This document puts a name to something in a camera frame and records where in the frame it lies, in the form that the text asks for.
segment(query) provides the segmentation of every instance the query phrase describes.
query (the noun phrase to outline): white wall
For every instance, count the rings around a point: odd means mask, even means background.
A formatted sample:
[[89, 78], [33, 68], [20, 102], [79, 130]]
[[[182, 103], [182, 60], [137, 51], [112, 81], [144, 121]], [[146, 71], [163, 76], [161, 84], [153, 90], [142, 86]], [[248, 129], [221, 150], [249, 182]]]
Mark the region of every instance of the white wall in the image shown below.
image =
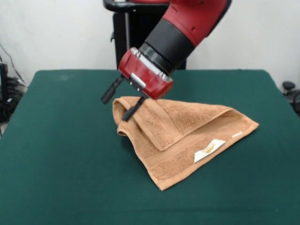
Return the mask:
[[[27, 82], [40, 69], [115, 69], [113, 13], [102, 0], [0, 3], [0, 42]], [[292, 80], [300, 86], [299, 12], [298, 0], [233, 0], [188, 68], [262, 68], [278, 85]]]

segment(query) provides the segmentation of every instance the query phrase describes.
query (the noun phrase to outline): green tablecloth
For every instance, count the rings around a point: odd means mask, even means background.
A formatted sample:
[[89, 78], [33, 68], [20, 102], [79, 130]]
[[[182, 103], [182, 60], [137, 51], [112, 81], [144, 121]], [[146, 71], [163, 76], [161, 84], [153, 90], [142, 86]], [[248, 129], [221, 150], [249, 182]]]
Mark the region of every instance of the green tablecloth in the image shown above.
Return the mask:
[[[0, 225], [290, 225], [300, 120], [264, 71], [177, 71], [166, 98], [234, 107], [250, 136], [161, 192], [100, 98], [117, 71], [40, 71], [0, 141]], [[137, 95], [124, 83], [116, 97]]]

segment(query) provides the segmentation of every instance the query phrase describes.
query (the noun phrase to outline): red gripper housing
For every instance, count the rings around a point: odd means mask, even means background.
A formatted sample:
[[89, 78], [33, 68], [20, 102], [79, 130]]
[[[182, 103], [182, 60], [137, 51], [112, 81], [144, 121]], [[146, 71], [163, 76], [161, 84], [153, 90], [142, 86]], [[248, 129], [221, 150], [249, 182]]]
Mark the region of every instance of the red gripper housing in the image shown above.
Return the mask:
[[150, 68], [148, 63], [143, 62], [133, 53], [133, 48], [129, 49], [123, 56], [119, 64], [119, 71], [128, 80], [138, 80], [140, 91], [152, 99], [159, 99], [166, 95], [173, 86], [173, 80]]

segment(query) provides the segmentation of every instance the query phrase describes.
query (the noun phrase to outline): folded cloth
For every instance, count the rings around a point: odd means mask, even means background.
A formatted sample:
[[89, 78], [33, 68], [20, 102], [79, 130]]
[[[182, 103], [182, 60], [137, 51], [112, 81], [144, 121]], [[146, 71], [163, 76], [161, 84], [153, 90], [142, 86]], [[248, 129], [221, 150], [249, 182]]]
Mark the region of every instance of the folded cloth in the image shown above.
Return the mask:
[[223, 105], [147, 99], [129, 122], [122, 121], [138, 97], [113, 102], [117, 133], [127, 136], [161, 191], [252, 133], [258, 123]]

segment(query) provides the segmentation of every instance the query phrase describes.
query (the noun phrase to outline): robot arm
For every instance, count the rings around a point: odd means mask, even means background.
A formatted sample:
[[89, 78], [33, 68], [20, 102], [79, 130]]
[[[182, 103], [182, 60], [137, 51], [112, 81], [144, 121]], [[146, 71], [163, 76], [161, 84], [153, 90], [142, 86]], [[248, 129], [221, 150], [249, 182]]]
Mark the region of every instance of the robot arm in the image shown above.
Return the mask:
[[[159, 0], [132, 0], [159, 2]], [[171, 90], [172, 73], [214, 30], [231, 5], [231, 0], [170, 0], [169, 8], [139, 48], [123, 56], [118, 78], [102, 97], [107, 104], [122, 81], [142, 94], [124, 117], [128, 121], [146, 98], [159, 99]]]

